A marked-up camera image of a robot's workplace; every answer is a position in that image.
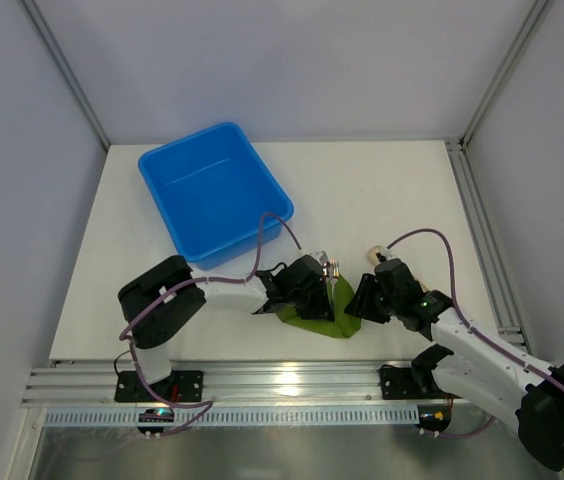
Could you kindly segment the green paper napkin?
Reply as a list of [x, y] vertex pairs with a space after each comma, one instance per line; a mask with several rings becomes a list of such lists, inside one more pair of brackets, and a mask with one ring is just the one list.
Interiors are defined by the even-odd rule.
[[[276, 316], [282, 323], [311, 333], [334, 339], [348, 339], [361, 328], [359, 317], [344, 312], [353, 295], [354, 291], [344, 277], [339, 277], [335, 285], [332, 285], [318, 275], [302, 280], [292, 293], [297, 300], [307, 301], [306, 304], [287, 306], [278, 311]], [[331, 308], [332, 320], [320, 317], [303, 319], [297, 310], [300, 307], [304, 313], [316, 313], [322, 306]]]

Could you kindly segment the beige cutlery tray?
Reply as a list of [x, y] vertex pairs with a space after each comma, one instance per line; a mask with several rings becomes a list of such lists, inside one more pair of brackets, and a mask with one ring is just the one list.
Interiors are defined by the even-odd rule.
[[394, 254], [392, 259], [379, 262], [375, 256], [375, 251], [378, 246], [380, 245], [371, 248], [367, 253], [367, 259], [372, 266], [372, 273], [383, 293], [391, 293], [410, 287], [416, 287], [421, 291], [428, 290], [424, 283], [415, 276], [408, 265]]

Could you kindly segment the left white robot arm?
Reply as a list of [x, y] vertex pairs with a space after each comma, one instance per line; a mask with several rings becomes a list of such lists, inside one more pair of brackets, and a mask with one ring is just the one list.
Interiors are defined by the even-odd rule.
[[167, 343], [203, 307], [246, 315], [275, 315], [318, 330], [336, 323], [338, 265], [326, 252], [301, 253], [291, 263], [254, 270], [245, 279], [197, 277], [182, 256], [171, 256], [118, 293], [128, 322], [132, 371], [117, 374], [119, 403], [179, 399]]

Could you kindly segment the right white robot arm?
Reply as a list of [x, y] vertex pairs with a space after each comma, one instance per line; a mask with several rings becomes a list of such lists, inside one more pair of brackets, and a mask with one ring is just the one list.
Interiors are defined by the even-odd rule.
[[385, 370], [385, 386], [398, 397], [465, 399], [514, 431], [541, 465], [564, 468], [564, 364], [479, 331], [451, 297], [424, 289], [398, 258], [376, 259], [345, 310], [379, 324], [395, 318], [430, 341], [408, 367]]

